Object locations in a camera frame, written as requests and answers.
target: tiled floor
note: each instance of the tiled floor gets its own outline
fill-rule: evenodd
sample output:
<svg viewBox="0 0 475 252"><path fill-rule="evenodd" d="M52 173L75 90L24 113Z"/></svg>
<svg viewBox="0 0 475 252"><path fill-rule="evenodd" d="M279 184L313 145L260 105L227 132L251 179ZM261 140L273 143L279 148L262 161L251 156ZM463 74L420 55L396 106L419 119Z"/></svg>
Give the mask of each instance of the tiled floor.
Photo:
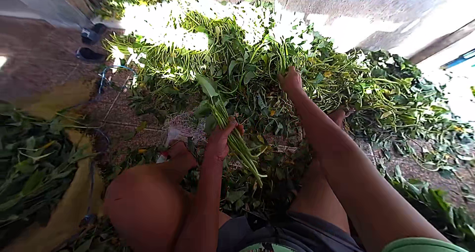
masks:
<svg viewBox="0 0 475 252"><path fill-rule="evenodd" d="M74 29L54 28L46 22L0 16L0 56L8 58L0 68L0 99L16 101L34 97L49 91L54 86L81 79L99 80L97 65L84 63L75 58L75 51L82 46L80 33ZM99 45L93 47L100 51ZM112 77L116 84L122 85L129 73L122 72ZM124 151L157 145L163 142L166 133L161 130L151 115L136 116L128 107L127 92L105 88L101 95L82 105L83 114L88 115L100 152L104 152L101 164L113 164L120 160ZM133 131L141 121L147 121L147 128L131 140L123 135ZM365 153L377 162L381 157L368 144L360 143ZM436 188L449 192L448 199L457 206L467 206L475 212L475 205L465 203L460 187L466 184L475 191L475 171L461 168L460 179L446 180L438 173L425 171L409 158L395 158L387 163L390 170L399 164L407 178L429 181Z"/></svg>

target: blue rope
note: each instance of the blue rope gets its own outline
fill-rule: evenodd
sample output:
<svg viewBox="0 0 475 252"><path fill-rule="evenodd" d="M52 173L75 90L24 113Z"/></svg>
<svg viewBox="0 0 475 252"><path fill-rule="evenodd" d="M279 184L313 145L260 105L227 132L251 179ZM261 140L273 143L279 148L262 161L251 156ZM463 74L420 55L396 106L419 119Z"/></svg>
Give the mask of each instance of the blue rope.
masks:
<svg viewBox="0 0 475 252"><path fill-rule="evenodd" d="M123 68L123 69L128 69L130 71L132 71L134 73L134 77L137 76L137 73L131 69L131 68L128 68L128 67L124 67L124 66L109 66L109 67L105 67L104 70L102 71L102 73L99 74L99 76L101 77L101 84L99 85L99 94L101 94L101 91L102 91L102 88L104 86L104 80L109 83L109 80L107 80L105 78L105 73L109 70L109 69L113 69L113 68Z"/></svg>
<svg viewBox="0 0 475 252"><path fill-rule="evenodd" d="M105 67L104 70L102 70L102 72L99 74L99 76L101 77L101 83L100 83L100 85L99 85L98 95L97 95L96 97L94 97L94 99L88 101L88 103L91 103L91 102L93 102L93 101L96 101L97 98L99 97L99 95L102 93L101 91L102 91L102 89L103 89L103 87L104 87L104 80L106 81L106 83L109 83L109 84L110 84L109 80L107 80L107 79L105 78L105 73L106 73L109 69L112 69L112 68L123 68L123 69L127 69L127 70L130 70L130 71L132 71L132 72L134 73L134 77L137 76L137 73L136 73L133 69L128 68L128 67L124 67L124 66L109 66L109 67ZM101 134L105 137L105 139L107 140L107 146L109 146L109 145L110 145L110 140L109 140L109 138L107 137L107 135L106 135L103 131L101 131L100 129L95 129L95 130L98 131L99 133L101 133ZM82 219L82 221L83 221L84 223L86 223L87 225L90 224L90 223L93 223L94 220L95 220L95 215L91 213L91 212L92 212L91 207L92 207L92 204L93 204L93 203L92 203L92 195L93 195L94 183L95 183L95 179L94 179L94 166L95 166L95 162L94 162L94 161L91 161L91 164L89 165L89 177L90 177L90 179L91 179L91 187L89 188L89 197L88 197L88 198L89 198L89 199L88 199L88 202L89 202L89 203L88 203L88 207L87 207L87 211L86 211L86 216L84 216L84 218Z"/></svg>

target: yellow leaf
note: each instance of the yellow leaf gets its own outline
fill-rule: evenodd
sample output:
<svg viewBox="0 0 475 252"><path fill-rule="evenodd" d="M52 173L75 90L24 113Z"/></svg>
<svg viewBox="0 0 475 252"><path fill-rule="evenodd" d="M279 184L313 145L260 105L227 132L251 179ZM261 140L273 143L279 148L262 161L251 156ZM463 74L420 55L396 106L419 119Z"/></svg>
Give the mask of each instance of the yellow leaf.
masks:
<svg viewBox="0 0 475 252"><path fill-rule="evenodd" d="M381 115L381 119L386 118L386 117L388 117L388 116L391 115L391 114L392 114L391 111L384 112L384 114Z"/></svg>
<svg viewBox="0 0 475 252"><path fill-rule="evenodd" d="M40 147L39 149L46 149L46 148L50 147L52 144L54 144L54 143L56 143L56 141L51 141L51 142L45 144L44 146Z"/></svg>
<svg viewBox="0 0 475 252"><path fill-rule="evenodd" d="M460 128L459 126L453 126L454 130L456 131L464 131L464 129Z"/></svg>
<svg viewBox="0 0 475 252"><path fill-rule="evenodd" d="M258 139L261 143L264 143L264 138L262 138L262 136L260 134L258 135Z"/></svg>

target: gray shorts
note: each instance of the gray shorts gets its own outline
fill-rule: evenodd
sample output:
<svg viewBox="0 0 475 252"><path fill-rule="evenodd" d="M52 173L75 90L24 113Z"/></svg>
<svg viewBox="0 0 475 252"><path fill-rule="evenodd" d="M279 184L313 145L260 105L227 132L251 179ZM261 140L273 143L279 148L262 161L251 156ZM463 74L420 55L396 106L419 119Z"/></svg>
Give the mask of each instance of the gray shorts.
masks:
<svg viewBox="0 0 475 252"><path fill-rule="evenodd" d="M288 212L257 227L244 216L230 219L219 229L217 252L239 252L256 243L277 243L296 252L363 252L337 226L298 212Z"/></svg>

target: leg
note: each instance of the leg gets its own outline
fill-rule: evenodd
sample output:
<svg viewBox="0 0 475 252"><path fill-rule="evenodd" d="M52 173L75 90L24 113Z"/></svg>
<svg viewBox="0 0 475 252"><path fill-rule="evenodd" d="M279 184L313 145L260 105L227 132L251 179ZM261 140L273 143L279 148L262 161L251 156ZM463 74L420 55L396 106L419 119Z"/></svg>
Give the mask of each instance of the leg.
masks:
<svg viewBox="0 0 475 252"><path fill-rule="evenodd" d="M338 109L328 116L341 126L345 111ZM290 210L321 218L340 227L343 231L350 232L346 212L330 188L320 170L320 163L316 159L312 160L302 182L302 188L290 206Z"/></svg>
<svg viewBox="0 0 475 252"><path fill-rule="evenodd" d="M107 188L104 211L137 252L173 251L191 206L180 182L196 160L182 142L170 148L169 155L168 162L124 171ZM220 225L227 219L222 214Z"/></svg>

